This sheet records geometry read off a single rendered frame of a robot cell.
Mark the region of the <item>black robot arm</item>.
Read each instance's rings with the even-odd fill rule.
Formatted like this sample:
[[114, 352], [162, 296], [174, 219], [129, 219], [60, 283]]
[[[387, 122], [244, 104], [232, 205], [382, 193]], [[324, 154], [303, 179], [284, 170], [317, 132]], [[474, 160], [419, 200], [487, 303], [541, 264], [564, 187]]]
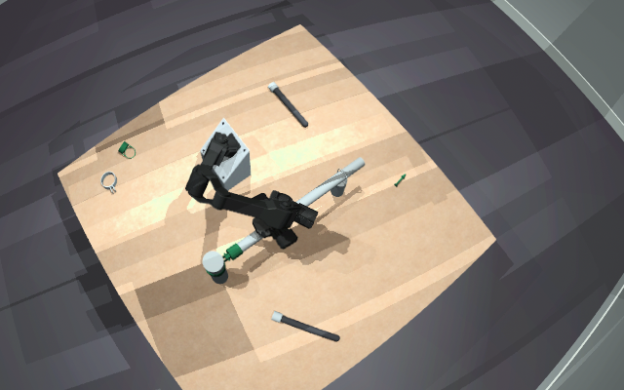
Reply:
[[[231, 135], [232, 134], [232, 135]], [[240, 145], [240, 146], [239, 146]], [[272, 235], [273, 230], [291, 228], [296, 222], [310, 229], [318, 212], [295, 202], [289, 195], [272, 190], [269, 201], [259, 201], [246, 196], [229, 192], [213, 174], [214, 165], [220, 166], [224, 156], [231, 158], [240, 149], [241, 144], [233, 133], [215, 132], [204, 155], [201, 164], [193, 167], [189, 180], [185, 186], [188, 195], [200, 204], [211, 205], [218, 211], [226, 210], [240, 215], [255, 217], [253, 227], [259, 236], [266, 238]], [[230, 156], [230, 157], [229, 157]], [[209, 181], [215, 191], [212, 199], [206, 199], [203, 194]]]

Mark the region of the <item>grey metal ring clamp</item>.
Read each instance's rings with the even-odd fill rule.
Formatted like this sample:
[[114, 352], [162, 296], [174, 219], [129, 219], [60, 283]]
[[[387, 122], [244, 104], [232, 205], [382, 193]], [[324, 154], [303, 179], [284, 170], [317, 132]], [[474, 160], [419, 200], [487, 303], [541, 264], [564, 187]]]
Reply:
[[[100, 182], [100, 183], [101, 183], [101, 185], [103, 185], [103, 180], [104, 180], [107, 176], [109, 176], [109, 175], [114, 175], [114, 176], [115, 176], [115, 174], [114, 174], [114, 173], [112, 173], [112, 172], [106, 172], [106, 173], [104, 173], [104, 174], [102, 175], [102, 177], [101, 177], [101, 182]], [[112, 191], [112, 188], [114, 188], [114, 190], [115, 190], [115, 185], [116, 185], [116, 183], [117, 183], [117, 176], [115, 176], [115, 181], [113, 182], [113, 184], [111, 184], [110, 186], [105, 186], [105, 185], [103, 185], [103, 187], [104, 187], [105, 189], [107, 189], [107, 190], [111, 190], [111, 191]], [[115, 190], [115, 191], [116, 191], [116, 190]], [[114, 192], [113, 192], [113, 191], [112, 191], [112, 193], [114, 194]]]

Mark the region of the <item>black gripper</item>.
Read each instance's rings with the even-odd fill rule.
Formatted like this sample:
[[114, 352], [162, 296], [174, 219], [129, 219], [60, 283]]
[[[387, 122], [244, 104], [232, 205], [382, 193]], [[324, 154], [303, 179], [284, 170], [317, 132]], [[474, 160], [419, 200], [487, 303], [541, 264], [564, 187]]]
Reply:
[[[259, 200], [259, 201], [269, 201], [267, 196], [264, 193], [259, 193], [258, 195], [254, 196], [253, 199]], [[283, 229], [283, 230], [273, 230], [271, 236], [268, 237], [272, 237], [273, 239], [276, 240], [276, 243], [279, 245], [279, 247], [281, 249], [286, 248], [289, 245], [294, 244], [297, 241], [297, 236], [294, 234], [294, 232], [288, 228]]]

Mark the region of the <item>dark green cup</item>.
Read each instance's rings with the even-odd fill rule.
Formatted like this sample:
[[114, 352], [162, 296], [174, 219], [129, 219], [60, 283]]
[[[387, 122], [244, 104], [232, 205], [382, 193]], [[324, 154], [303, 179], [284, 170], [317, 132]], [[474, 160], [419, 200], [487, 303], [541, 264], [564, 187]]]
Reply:
[[219, 273], [219, 274], [216, 274], [216, 275], [210, 274], [210, 273], [209, 273], [209, 272], [205, 269], [205, 270], [206, 270], [206, 272], [208, 272], [210, 275], [212, 275], [212, 276], [214, 276], [214, 277], [219, 277], [219, 276], [221, 276], [221, 275], [222, 275], [222, 273], [223, 273], [223, 272], [225, 271], [225, 269], [226, 269], [226, 264], [225, 264], [226, 260], [230, 260], [230, 258], [231, 258], [232, 260], [235, 260], [238, 256], [240, 256], [240, 255], [243, 253], [243, 251], [240, 249], [240, 247], [239, 247], [237, 244], [231, 245], [231, 247], [229, 247], [229, 248], [226, 250], [226, 252], [227, 252], [227, 253], [224, 253], [224, 254], [223, 254], [223, 258], [225, 258], [225, 260], [224, 260], [224, 268], [223, 268], [223, 270], [221, 270], [221, 271], [220, 271], [220, 273]]

